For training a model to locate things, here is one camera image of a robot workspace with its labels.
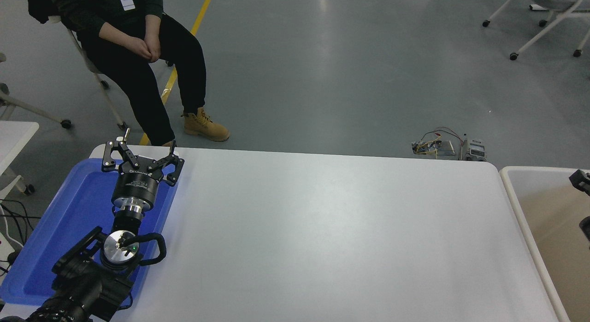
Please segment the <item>seated person's left hand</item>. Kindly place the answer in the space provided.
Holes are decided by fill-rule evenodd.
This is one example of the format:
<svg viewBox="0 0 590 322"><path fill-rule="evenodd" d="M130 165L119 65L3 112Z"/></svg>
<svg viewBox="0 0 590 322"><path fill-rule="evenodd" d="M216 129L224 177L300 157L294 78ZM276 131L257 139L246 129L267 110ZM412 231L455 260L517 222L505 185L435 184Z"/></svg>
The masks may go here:
<svg viewBox="0 0 590 322"><path fill-rule="evenodd" d="M145 44L150 53L149 63L158 61L161 56L161 44L158 34L146 34Z"/></svg>

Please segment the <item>seated person's right hand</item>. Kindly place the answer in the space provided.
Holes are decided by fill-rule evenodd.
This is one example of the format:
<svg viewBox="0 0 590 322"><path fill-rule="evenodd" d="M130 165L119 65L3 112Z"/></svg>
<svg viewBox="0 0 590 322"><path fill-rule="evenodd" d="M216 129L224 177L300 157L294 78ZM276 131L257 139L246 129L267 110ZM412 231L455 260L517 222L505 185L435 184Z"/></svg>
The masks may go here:
<svg viewBox="0 0 590 322"><path fill-rule="evenodd" d="M121 41L121 45L129 51L135 53L136 55L139 55L140 57L147 59L148 61L151 61L152 59L152 55L145 41L137 37L124 37L124 40Z"/></svg>

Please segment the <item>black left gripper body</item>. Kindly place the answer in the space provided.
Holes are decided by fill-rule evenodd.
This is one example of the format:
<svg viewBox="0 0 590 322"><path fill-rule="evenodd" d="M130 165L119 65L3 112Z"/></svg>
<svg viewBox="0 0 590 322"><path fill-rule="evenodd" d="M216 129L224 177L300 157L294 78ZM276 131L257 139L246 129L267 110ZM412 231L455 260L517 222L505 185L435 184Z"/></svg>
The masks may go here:
<svg viewBox="0 0 590 322"><path fill-rule="evenodd" d="M153 207L162 178L162 169L157 169L151 173L133 169L126 173L119 172L112 193L112 204L116 207L122 207L124 201L139 199L142 207Z"/></svg>

